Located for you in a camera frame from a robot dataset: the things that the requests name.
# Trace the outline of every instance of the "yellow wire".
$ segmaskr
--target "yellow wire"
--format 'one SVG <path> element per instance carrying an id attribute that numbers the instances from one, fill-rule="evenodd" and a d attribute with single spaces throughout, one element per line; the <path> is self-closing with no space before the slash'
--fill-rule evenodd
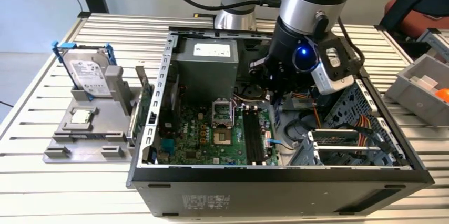
<path id="1" fill-rule="evenodd" d="M 313 105 L 313 113 L 314 113 L 314 118 L 315 118 L 315 126 L 317 126 L 317 128 L 321 128 L 321 122 L 319 122 L 318 112 L 315 111 L 314 105 Z"/>

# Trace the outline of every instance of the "orange object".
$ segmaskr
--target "orange object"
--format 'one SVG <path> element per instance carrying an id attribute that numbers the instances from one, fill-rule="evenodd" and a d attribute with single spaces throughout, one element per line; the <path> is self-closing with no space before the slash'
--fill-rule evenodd
<path id="1" fill-rule="evenodd" d="M 437 92 L 434 92 L 434 95 L 437 95 L 445 102 L 449 102 L 449 89 L 441 89 Z"/>

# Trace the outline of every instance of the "wire bundle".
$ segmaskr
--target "wire bundle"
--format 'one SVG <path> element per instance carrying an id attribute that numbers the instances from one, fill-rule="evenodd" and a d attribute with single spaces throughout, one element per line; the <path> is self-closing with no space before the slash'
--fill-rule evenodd
<path id="1" fill-rule="evenodd" d="M 355 124 L 355 127 L 362 127 L 362 128 L 371 128 L 371 122 L 369 121 L 367 117 L 365 115 L 359 115 L 358 117 L 358 122 Z M 366 144 L 366 136 L 361 133 L 358 133 L 358 147 L 365 146 Z"/>

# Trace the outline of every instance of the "green circuit board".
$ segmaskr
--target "green circuit board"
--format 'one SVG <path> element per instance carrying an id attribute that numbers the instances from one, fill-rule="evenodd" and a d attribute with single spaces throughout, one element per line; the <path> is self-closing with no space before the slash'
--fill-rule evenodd
<path id="1" fill-rule="evenodd" d="M 234 111 L 232 129 L 212 128 L 212 112 L 209 107 L 182 107 L 178 134 L 174 138 L 174 153 L 157 159 L 161 164 L 178 165 L 248 165 L 244 139 L 242 110 Z M 261 111 L 258 119 L 269 123 L 266 111 Z M 265 133 L 261 131 L 261 142 L 265 145 Z M 275 149 L 266 165 L 277 165 Z"/>

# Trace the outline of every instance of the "hard drive label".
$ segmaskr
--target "hard drive label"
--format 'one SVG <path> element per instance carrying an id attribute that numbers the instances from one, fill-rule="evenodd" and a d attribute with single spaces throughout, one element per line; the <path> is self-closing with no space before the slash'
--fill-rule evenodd
<path id="1" fill-rule="evenodd" d="M 109 96 L 110 92 L 100 65 L 93 61 L 84 60 L 72 60 L 70 64 L 73 66 L 76 78 L 82 85 L 84 91 L 86 91 L 94 97 Z"/>

